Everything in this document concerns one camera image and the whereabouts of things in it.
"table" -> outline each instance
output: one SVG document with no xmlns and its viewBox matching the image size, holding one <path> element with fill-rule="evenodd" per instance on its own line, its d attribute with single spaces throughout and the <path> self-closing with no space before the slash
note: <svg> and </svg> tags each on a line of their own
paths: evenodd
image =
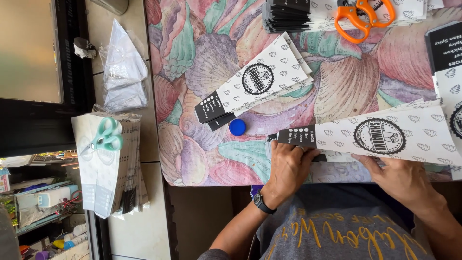
<svg viewBox="0 0 462 260">
<path fill-rule="evenodd" d="M 211 132 L 198 123 L 194 106 L 277 36 L 262 28 L 263 2 L 146 0 L 160 161 L 171 185 L 263 184 L 271 166 L 264 148 L 269 134 L 435 99 L 424 34 L 462 18 L 462 8 L 440 9 L 430 22 L 373 29 L 357 45 L 336 31 L 290 34 L 313 70 L 313 87 L 241 115 L 248 126 L 243 136 L 227 127 Z M 452 180 L 449 166 L 426 169 L 432 181 Z M 370 181 L 361 164 L 323 162 L 313 164 L 306 182 Z"/>
</svg>

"black watch strap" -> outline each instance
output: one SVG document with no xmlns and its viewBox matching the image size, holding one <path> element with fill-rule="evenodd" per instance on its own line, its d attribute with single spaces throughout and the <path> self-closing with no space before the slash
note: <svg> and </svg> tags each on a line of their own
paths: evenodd
<svg viewBox="0 0 462 260">
<path fill-rule="evenodd" d="M 276 212 L 277 209 L 271 210 L 269 209 L 265 203 L 263 202 L 263 196 L 260 194 L 261 189 L 258 189 L 257 194 L 254 196 L 254 204 L 257 206 L 257 208 L 261 209 L 263 212 L 267 214 L 273 214 Z"/>
</svg>

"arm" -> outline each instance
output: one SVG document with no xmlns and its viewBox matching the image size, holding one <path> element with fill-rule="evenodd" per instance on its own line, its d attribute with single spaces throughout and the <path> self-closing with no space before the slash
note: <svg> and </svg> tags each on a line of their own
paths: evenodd
<svg viewBox="0 0 462 260">
<path fill-rule="evenodd" d="M 383 168 L 370 157 L 352 155 L 390 196 L 412 211 L 424 230 L 437 259 L 462 259 L 462 226 L 452 216 L 446 199 L 430 184 L 421 162 L 381 158 Z"/>
<path fill-rule="evenodd" d="M 301 186 L 310 172 L 310 164 L 318 150 L 304 151 L 289 144 L 272 142 L 271 176 L 261 189 L 263 202 L 276 209 Z M 220 232 L 210 249 L 221 249 L 233 259 L 242 258 L 243 249 L 252 242 L 258 227 L 268 217 L 251 202 Z"/>
</svg>

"mint green scissors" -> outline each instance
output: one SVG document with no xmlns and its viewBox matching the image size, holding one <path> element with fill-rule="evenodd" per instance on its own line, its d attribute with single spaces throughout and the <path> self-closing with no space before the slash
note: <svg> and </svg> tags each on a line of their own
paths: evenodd
<svg viewBox="0 0 462 260">
<path fill-rule="evenodd" d="M 110 122 L 109 127 L 106 127 L 107 121 Z M 108 151 L 116 152 L 120 150 L 123 145 L 122 135 L 112 134 L 117 129 L 117 124 L 118 123 L 113 118 L 103 118 L 101 122 L 99 122 L 95 139 L 93 139 L 93 141 L 87 147 L 85 147 L 80 154 L 87 154 L 90 151 L 90 148 L 91 151 L 95 151 L 97 149 L 105 149 Z"/>
</svg>

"person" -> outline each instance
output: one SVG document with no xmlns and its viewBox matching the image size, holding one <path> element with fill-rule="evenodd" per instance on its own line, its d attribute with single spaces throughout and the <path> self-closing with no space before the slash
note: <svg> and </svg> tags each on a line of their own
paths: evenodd
<svg viewBox="0 0 462 260">
<path fill-rule="evenodd" d="M 462 259 L 462 227 L 421 162 L 381 158 L 386 165 L 380 167 L 371 157 L 352 155 L 383 191 L 418 217 L 427 243 L 414 239 L 398 214 L 359 184 L 302 186 L 318 154 L 273 141 L 271 176 L 260 198 L 276 212 L 251 202 L 199 259 L 247 259 L 254 235 L 262 260 Z"/>
</svg>

